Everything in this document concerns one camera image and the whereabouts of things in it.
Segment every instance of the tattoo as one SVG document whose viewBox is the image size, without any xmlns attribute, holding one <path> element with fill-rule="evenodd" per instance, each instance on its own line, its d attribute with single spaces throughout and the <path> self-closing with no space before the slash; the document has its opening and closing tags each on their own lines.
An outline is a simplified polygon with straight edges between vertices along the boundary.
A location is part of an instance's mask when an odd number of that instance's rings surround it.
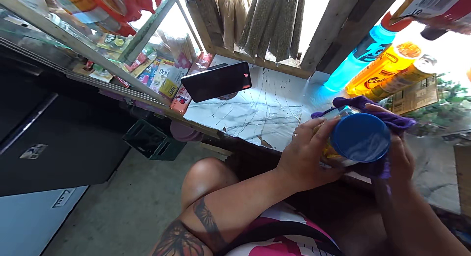
<svg viewBox="0 0 471 256">
<path fill-rule="evenodd" d="M 227 242 L 222 238 L 218 225 L 214 221 L 214 217 L 204 203 L 204 197 L 199 199 L 193 205 L 193 212 L 201 221 L 204 229 L 208 232 L 209 238 L 216 250 L 220 250 L 227 246 Z"/>
<path fill-rule="evenodd" d="M 152 256 L 203 256 L 203 246 L 180 220 L 175 220 L 163 232 Z"/>
</svg>

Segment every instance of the counter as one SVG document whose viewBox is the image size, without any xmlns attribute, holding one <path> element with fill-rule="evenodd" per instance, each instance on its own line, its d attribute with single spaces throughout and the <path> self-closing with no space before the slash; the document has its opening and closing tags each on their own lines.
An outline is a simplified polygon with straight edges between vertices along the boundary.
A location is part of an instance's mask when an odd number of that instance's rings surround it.
<svg viewBox="0 0 471 256">
<path fill-rule="evenodd" d="M 216 55 L 211 66 L 237 62 Z M 229 100 L 192 102 L 184 118 L 281 152 L 291 142 L 299 123 L 309 120 L 313 112 L 329 109 L 336 96 L 347 97 L 345 92 L 325 90 L 322 83 L 329 75 L 322 72 L 306 80 L 259 66 L 249 67 L 252 88 Z M 406 135 L 406 140 L 416 160 L 413 181 L 419 192 L 429 203 L 459 213 L 453 146 L 441 138 Z M 369 181 L 355 173 L 351 176 Z"/>
</svg>

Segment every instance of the smartphone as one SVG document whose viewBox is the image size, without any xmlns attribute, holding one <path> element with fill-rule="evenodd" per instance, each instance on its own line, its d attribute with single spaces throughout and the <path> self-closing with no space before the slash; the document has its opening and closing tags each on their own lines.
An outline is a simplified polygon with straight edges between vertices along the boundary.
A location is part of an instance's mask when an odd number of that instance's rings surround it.
<svg viewBox="0 0 471 256">
<path fill-rule="evenodd" d="M 240 62 L 184 76 L 181 83 L 194 102 L 201 102 L 252 87 L 249 64 Z"/>
</svg>

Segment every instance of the green crate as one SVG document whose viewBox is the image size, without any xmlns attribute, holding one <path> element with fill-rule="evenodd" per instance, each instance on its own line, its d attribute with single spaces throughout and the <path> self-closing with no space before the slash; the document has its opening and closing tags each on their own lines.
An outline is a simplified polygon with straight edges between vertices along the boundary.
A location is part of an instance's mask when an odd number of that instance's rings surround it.
<svg viewBox="0 0 471 256">
<path fill-rule="evenodd" d="M 144 119 L 139 119 L 122 139 L 150 160 L 175 160 L 186 145 Z"/>
</svg>

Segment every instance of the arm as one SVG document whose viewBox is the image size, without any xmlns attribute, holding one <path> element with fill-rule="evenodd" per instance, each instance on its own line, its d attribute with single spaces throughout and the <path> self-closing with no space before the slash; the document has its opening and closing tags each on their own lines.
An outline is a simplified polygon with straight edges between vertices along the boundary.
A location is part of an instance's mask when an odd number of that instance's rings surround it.
<svg viewBox="0 0 471 256">
<path fill-rule="evenodd" d="M 384 110 L 373 105 L 368 105 L 368 109 Z M 471 255 L 414 189 L 414 158 L 403 138 L 397 135 L 392 135 L 389 160 L 391 178 L 377 179 L 373 183 L 386 233 L 397 253 Z"/>
<path fill-rule="evenodd" d="M 210 256 L 233 241 L 263 211 L 290 195 L 337 180 L 342 169 L 319 166 L 321 150 L 338 119 L 313 119 L 296 128 L 278 166 L 217 190 L 186 209 L 157 243 L 153 255 Z"/>
</svg>

